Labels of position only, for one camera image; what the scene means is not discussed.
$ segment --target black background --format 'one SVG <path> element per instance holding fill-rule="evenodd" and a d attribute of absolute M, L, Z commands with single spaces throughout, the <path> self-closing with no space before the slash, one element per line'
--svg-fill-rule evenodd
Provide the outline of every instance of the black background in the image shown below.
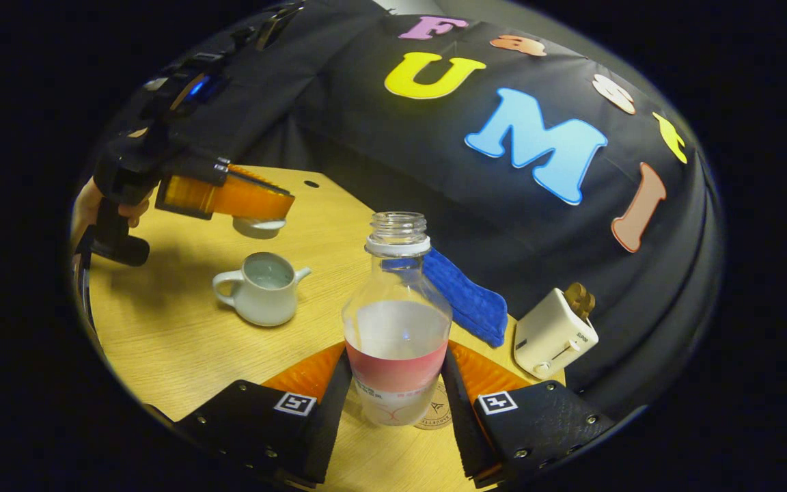
<path fill-rule="evenodd" d="M 787 6 L 558 2 L 690 122 L 730 229 L 717 322 L 644 417 L 544 487 L 787 488 Z M 129 94 L 247 3 L 0 3 L 0 489 L 250 489 L 131 401 L 57 278 L 72 192 Z"/>

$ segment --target black fabric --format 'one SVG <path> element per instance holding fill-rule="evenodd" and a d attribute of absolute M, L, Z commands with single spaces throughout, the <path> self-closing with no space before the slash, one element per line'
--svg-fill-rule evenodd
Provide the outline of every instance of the black fabric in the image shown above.
<path fill-rule="evenodd" d="M 324 172 L 370 208 L 424 213 L 435 248 L 475 283 L 500 293 L 515 318 L 553 287 L 581 282 L 596 296 L 591 320 L 600 343 L 568 367 L 568 386 L 586 390 L 586 398 L 596 392 L 591 398 L 608 411 L 624 401 L 624 393 L 612 396 L 611 386 L 601 392 L 591 383 L 611 377 L 610 371 L 636 354 L 653 361 L 646 367 L 664 367 L 661 362 L 682 349 L 677 344 L 690 343 L 698 314 L 715 296 L 710 287 L 717 276 L 694 272 L 708 247 L 702 240 L 715 237 L 717 224 L 706 218 L 718 214 L 714 206 L 709 209 L 711 177 L 695 151 L 699 144 L 664 102 L 564 46 L 474 20 L 431 40 L 398 38 L 417 22 L 418 16 L 390 16 L 369 1 L 306 3 L 272 47 L 238 54 L 228 69 L 234 77 L 228 90 L 178 130 L 240 164 Z M 532 57 L 491 46 L 502 34 L 538 38 L 548 54 Z M 228 46 L 225 31 L 193 52 Z M 487 68 L 439 99 L 390 93 L 385 77 L 404 53 L 415 51 L 443 57 L 421 71 L 416 81 L 422 83 L 438 80 L 453 56 L 480 60 Z M 594 74 L 624 87 L 637 115 L 597 94 Z M 581 184 L 580 205 L 567 205 L 534 182 L 531 169 L 549 155 L 516 169 L 508 137 L 499 159 L 463 142 L 491 117 L 500 87 L 535 97 L 547 128 L 575 118 L 609 138 Z M 681 128 L 686 165 L 665 145 L 652 112 Z M 122 121 L 129 118 L 127 111 Z M 667 197 L 644 231 L 640 250 L 630 253 L 616 242 L 610 224 L 637 192 L 640 162 L 658 172 Z M 669 321 L 671 316 L 678 321 Z M 661 325 L 675 333 L 657 345 L 652 336 Z M 627 384 L 628 395 L 655 374 L 637 376 Z"/>

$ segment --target coaster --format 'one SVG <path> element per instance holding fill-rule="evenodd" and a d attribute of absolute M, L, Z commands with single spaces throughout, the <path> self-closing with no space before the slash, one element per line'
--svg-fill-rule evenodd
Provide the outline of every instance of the coaster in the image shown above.
<path fill-rule="evenodd" d="M 445 383 L 440 379 L 437 381 L 437 391 L 433 394 L 433 399 L 430 400 L 427 415 L 415 424 L 415 427 L 425 431 L 433 431 L 449 426 L 449 424 L 451 424 L 451 407 L 447 402 Z"/>

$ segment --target blue towel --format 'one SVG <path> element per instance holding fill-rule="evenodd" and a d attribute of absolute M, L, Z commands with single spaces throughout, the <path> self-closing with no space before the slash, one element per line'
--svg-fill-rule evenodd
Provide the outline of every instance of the blue towel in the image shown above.
<path fill-rule="evenodd" d="M 509 323 L 503 296 L 473 284 L 435 249 L 424 256 L 424 275 L 449 301 L 457 324 L 493 348 L 503 345 Z"/>

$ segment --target wooden table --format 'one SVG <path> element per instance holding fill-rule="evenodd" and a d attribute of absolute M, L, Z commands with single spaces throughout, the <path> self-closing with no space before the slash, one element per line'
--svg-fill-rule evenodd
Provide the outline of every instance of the wooden table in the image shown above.
<path fill-rule="evenodd" d="M 316 172 L 246 168 L 296 196 L 288 224 L 275 238 L 241 236 L 227 215 L 200 221 L 151 208 L 132 230 L 150 243 L 146 264 L 133 268 L 93 257 L 90 299 L 107 360 L 136 399 L 171 420 L 181 420 L 234 380 L 261 383 L 341 342 L 342 307 L 370 272 L 363 244 L 371 209 Z M 428 234 L 432 238 L 433 224 Z M 253 326 L 212 293 L 216 274 L 237 270 L 257 251 L 281 255 L 297 270 L 312 268 L 299 284 L 296 316 L 280 327 Z M 512 358 L 514 324 L 510 316 L 500 348 L 457 324 L 450 338 L 538 382 Z M 563 383 L 564 374 L 551 379 Z M 451 424 L 437 430 L 375 426 L 359 405 L 352 384 L 319 489 L 475 490 L 463 476 Z"/>

